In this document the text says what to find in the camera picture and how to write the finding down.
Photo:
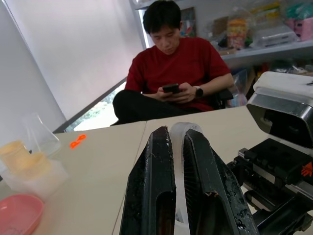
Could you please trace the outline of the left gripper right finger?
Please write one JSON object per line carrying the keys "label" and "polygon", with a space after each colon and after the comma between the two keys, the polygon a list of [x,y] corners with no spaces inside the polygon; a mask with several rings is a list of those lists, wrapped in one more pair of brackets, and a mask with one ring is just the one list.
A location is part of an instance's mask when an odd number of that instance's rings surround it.
{"label": "left gripper right finger", "polygon": [[198,131],[184,136],[183,168],[191,235],[259,235],[235,175]]}

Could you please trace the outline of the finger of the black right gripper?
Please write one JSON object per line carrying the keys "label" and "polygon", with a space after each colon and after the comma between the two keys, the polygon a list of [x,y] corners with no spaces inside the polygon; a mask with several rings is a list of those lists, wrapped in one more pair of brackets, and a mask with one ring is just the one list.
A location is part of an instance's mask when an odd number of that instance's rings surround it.
{"label": "finger of the black right gripper", "polygon": [[293,235],[313,222],[313,195],[290,190],[249,190],[245,199],[256,212],[253,221],[260,235]]}

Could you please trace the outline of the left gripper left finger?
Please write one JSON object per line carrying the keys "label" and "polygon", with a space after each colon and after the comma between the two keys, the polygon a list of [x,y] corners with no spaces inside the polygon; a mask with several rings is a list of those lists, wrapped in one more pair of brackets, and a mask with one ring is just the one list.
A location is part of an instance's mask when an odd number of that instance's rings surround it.
{"label": "left gripper left finger", "polygon": [[166,126],[153,131],[127,183],[120,235],[174,235],[176,185]]}

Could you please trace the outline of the translucent plastic syringe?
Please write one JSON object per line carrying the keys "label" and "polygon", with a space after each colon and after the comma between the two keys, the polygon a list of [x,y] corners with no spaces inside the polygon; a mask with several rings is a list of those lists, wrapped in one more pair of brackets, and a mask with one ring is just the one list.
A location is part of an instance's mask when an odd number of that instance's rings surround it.
{"label": "translucent plastic syringe", "polygon": [[184,137],[188,130],[195,130],[202,133],[202,129],[195,123],[178,122],[170,130],[172,143],[174,175],[176,184],[176,213],[174,235],[190,235],[187,205],[184,187],[183,169],[183,144]]}

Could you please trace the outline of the black smartphone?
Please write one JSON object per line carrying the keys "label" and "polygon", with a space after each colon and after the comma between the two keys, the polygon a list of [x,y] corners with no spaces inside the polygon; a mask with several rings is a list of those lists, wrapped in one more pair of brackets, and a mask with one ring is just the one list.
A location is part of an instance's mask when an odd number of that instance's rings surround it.
{"label": "black smartphone", "polygon": [[163,89],[164,93],[173,93],[173,94],[180,93],[180,89],[179,89],[179,84],[178,83],[163,86],[162,89]]}

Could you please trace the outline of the man's right hand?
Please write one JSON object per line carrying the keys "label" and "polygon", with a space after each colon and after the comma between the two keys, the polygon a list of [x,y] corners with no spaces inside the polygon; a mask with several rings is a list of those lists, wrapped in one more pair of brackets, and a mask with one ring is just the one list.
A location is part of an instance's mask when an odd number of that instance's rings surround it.
{"label": "man's right hand", "polygon": [[176,97],[172,92],[167,93],[160,87],[156,93],[156,99],[162,102],[172,102]]}

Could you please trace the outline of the man's left hand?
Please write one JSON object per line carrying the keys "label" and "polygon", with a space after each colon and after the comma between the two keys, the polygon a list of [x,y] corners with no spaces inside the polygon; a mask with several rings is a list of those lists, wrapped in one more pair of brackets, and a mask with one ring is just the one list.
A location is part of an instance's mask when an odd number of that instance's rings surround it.
{"label": "man's left hand", "polygon": [[179,93],[170,96],[169,101],[177,104],[184,104],[192,101],[196,97],[197,88],[189,83],[179,85]]}

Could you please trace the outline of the small orange plastic clip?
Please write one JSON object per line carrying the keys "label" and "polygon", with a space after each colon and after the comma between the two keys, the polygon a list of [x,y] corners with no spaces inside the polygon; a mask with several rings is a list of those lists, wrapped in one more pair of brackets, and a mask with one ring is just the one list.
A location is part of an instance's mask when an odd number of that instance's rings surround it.
{"label": "small orange plastic clip", "polygon": [[80,145],[82,143],[83,140],[86,139],[86,137],[87,136],[85,134],[79,135],[75,141],[70,143],[70,148],[71,149],[76,148],[78,145]]}

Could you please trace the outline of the black office chair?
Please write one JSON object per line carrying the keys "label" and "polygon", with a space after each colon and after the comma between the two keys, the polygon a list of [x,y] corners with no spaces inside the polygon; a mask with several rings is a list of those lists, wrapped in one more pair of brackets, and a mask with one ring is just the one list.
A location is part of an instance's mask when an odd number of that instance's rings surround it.
{"label": "black office chair", "polygon": [[215,110],[225,109],[227,102],[232,99],[232,92],[229,89],[224,89],[213,95],[213,108]]}

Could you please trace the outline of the man in red shirt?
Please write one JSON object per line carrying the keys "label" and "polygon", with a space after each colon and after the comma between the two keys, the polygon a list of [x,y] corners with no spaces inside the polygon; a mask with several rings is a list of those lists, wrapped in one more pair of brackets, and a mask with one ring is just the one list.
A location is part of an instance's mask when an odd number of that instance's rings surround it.
{"label": "man in red shirt", "polygon": [[174,1],[152,3],[143,24],[154,45],[133,59],[125,89],[113,100],[118,124],[213,111],[214,94],[177,104],[157,100],[156,93],[166,85],[201,86],[231,73],[216,49],[205,39],[181,37],[181,11]]}

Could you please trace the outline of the clear plastic storage box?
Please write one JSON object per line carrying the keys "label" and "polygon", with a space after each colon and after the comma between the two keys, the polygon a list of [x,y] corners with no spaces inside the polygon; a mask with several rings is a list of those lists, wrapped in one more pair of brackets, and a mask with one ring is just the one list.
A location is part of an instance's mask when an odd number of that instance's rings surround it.
{"label": "clear plastic storage box", "polygon": [[286,25],[256,30],[253,34],[254,47],[274,47],[297,42],[298,36]]}

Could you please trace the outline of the pink plastic bowl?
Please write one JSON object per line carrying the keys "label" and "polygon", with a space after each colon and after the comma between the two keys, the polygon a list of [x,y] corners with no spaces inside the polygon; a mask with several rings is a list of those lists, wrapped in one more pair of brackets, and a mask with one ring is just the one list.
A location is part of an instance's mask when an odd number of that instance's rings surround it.
{"label": "pink plastic bowl", "polygon": [[0,235],[32,235],[44,207],[43,201],[32,194],[14,194],[0,200]]}

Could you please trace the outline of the colourful packaged toy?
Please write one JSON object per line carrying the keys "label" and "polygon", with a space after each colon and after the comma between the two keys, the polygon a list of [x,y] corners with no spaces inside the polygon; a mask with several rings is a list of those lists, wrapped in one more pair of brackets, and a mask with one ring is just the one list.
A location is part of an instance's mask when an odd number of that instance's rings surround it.
{"label": "colourful packaged toy", "polygon": [[227,22],[227,47],[241,49],[245,47],[248,31],[246,19],[236,18]]}

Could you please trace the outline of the grey wall shelf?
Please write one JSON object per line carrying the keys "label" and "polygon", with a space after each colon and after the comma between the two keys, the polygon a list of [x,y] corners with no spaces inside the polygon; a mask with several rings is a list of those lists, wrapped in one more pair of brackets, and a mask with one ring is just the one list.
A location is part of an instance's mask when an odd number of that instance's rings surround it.
{"label": "grey wall shelf", "polygon": [[223,60],[227,61],[227,60],[232,60],[236,58],[243,58],[243,57],[270,54],[270,53],[278,53],[278,52],[283,52],[283,51],[309,48],[309,47],[313,47],[313,40],[303,41],[303,42],[293,42],[290,44],[278,45],[278,46],[267,47],[267,48],[242,49],[242,50],[236,51],[234,54],[222,55],[221,57]]}

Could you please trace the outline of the colourful wall picture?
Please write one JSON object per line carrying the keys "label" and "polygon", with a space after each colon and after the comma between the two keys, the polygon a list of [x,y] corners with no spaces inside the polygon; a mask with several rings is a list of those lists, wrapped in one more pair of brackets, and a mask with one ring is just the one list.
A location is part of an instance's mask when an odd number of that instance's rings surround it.
{"label": "colourful wall picture", "polygon": [[180,31],[181,37],[196,37],[196,15],[195,8],[189,7],[181,10],[182,27]]}

